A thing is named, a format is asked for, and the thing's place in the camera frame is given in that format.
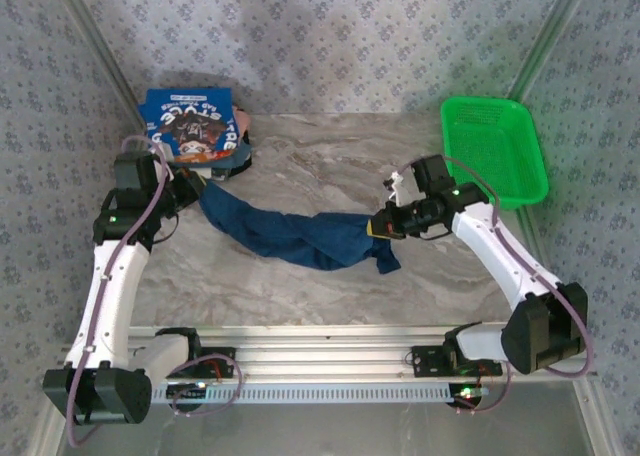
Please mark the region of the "green plastic basket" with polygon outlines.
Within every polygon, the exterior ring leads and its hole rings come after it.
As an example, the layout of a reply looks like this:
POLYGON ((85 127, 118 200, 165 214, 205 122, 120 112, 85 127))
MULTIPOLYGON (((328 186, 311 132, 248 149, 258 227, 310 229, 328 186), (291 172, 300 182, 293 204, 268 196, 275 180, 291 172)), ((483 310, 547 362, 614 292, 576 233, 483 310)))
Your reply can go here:
POLYGON ((549 191, 529 110, 500 98, 451 97, 440 108, 444 154, 475 171, 516 210, 542 202, 549 191))

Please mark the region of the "aluminium rail base frame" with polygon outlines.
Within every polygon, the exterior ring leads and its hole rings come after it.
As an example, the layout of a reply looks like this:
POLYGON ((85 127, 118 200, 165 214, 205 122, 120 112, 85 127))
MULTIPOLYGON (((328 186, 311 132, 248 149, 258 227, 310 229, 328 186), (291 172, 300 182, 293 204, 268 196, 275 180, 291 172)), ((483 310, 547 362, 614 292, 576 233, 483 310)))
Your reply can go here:
POLYGON ((449 326, 230 326, 197 330, 206 348, 236 350, 243 380, 394 383, 414 379, 408 352, 444 341, 449 326))

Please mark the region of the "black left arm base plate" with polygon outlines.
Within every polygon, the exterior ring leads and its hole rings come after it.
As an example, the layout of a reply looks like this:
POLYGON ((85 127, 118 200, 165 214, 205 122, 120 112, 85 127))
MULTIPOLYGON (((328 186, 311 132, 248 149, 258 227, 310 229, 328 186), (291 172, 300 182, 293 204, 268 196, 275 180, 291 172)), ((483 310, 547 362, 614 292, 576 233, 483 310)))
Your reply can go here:
MULTIPOLYGON (((201 348, 200 352, 194 358, 209 356, 218 353, 230 359, 235 359, 235 347, 207 347, 201 348)), ((231 379, 234 376, 234 367, 225 359, 209 359, 200 362, 197 365, 174 371, 170 374, 170 378, 204 378, 204 379, 231 379)))

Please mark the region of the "denim blue t-shirt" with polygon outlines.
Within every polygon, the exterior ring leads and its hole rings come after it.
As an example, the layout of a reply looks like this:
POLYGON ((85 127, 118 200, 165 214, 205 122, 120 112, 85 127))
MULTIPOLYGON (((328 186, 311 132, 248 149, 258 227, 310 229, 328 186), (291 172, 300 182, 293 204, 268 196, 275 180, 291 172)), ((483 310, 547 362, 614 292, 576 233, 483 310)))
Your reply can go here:
POLYGON ((251 146, 241 144, 229 150, 216 150, 202 142, 191 141, 180 146, 173 164, 187 168, 233 169, 242 166, 251 156, 251 146))

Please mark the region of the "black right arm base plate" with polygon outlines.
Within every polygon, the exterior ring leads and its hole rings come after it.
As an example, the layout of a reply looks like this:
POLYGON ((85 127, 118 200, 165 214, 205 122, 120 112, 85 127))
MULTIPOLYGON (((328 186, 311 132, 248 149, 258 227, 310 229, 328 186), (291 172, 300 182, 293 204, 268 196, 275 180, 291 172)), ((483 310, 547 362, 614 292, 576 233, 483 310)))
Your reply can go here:
POLYGON ((410 351, 414 376, 482 377, 502 376, 502 365, 493 360, 469 360, 452 347, 413 346, 410 351))

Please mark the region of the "pile of colourful clothes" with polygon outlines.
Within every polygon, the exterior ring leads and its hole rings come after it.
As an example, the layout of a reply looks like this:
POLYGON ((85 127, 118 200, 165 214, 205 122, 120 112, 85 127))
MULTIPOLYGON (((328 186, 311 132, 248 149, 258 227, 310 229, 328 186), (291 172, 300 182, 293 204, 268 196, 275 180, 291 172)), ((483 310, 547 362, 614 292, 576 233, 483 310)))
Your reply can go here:
POLYGON ((252 155, 250 153, 245 156, 234 155, 217 160, 212 166, 200 168, 198 173, 206 179, 222 182, 243 173, 251 165, 252 155))

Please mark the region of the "bright blue lettered t-shirt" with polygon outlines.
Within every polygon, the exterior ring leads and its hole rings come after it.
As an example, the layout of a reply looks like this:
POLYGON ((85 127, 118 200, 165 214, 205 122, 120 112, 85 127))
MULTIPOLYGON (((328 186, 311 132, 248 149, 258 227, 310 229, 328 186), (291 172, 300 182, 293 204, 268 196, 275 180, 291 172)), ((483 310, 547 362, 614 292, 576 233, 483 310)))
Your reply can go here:
POLYGON ((139 112, 149 137, 179 164, 211 167, 242 144, 228 88, 150 89, 139 112))

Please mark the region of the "aluminium lower frame leg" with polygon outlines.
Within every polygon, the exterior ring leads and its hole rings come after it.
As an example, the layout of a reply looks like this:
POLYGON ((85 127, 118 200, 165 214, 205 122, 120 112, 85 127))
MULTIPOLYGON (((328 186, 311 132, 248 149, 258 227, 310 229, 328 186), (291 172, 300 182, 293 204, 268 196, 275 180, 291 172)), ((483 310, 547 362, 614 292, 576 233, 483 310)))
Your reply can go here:
POLYGON ((602 384, 582 378, 573 385, 594 456, 625 456, 602 384))
POLYGON ((55 456, 60 439, 55 417, 40 419, 31 433, 26 456, 55 456))

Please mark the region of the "navy blue t-shirt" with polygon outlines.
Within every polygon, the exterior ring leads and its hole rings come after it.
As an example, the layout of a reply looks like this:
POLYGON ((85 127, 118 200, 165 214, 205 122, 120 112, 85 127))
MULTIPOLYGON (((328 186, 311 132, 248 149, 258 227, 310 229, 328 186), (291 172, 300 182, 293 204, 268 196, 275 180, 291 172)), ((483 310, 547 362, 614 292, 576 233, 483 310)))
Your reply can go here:
POLYGON ((206 184, 199 204, 213 227, 261 257, 320 271, 349 268, 369 258, 382 275, 401 268, 391 242, 367 233, 368 215, 258 209, 213 182, 206 184))

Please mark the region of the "pink t-shirt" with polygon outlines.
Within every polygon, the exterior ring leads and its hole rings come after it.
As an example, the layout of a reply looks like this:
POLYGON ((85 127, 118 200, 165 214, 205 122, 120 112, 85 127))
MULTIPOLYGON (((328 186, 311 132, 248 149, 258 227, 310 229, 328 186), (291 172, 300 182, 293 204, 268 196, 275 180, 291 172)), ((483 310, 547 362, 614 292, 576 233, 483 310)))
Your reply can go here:
POLYGON ((239 108, 237 105, 233 106, 233 115, 238 126, 239 134, 242 137, 242 142, 245 144, 249 144, 249 130, 251 126, 250 115, 244 109, 239 108))

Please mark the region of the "aluminium upright frame post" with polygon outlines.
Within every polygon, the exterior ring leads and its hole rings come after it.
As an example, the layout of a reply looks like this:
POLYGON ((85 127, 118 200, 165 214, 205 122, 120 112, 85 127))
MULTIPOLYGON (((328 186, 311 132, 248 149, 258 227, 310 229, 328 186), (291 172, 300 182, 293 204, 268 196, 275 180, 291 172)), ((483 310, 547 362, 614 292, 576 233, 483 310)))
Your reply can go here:
POLYGON ((555 0, 530 51, 520 68, 507 98, 523 103, 582 0, 555 0))
POLYGON ((96 64, 103 72, 116 98, 123 106, 127 117, 137 130, 142 130, 145 125, 138 111, 135 95, 88 6, 84 0, 61 1, 88 45, 96 64))

